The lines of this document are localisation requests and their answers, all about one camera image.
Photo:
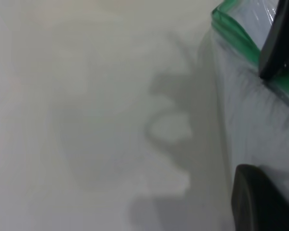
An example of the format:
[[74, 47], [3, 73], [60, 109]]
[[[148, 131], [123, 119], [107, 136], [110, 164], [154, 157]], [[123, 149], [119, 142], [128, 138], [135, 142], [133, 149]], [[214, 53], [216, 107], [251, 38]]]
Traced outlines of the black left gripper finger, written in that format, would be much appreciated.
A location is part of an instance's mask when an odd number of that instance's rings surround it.
[[258, 167], [236, 167], [232, 189], [236, 231], [289, 231], [289, 203]]

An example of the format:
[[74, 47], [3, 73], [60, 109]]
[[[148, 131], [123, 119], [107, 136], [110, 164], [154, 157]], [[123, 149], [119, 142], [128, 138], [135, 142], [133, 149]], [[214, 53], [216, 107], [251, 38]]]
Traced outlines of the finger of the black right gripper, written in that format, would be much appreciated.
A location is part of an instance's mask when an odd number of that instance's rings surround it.
[[259, 77], [269, 81], [289, 70], [289, 0], [280, 0], [259, 57]]

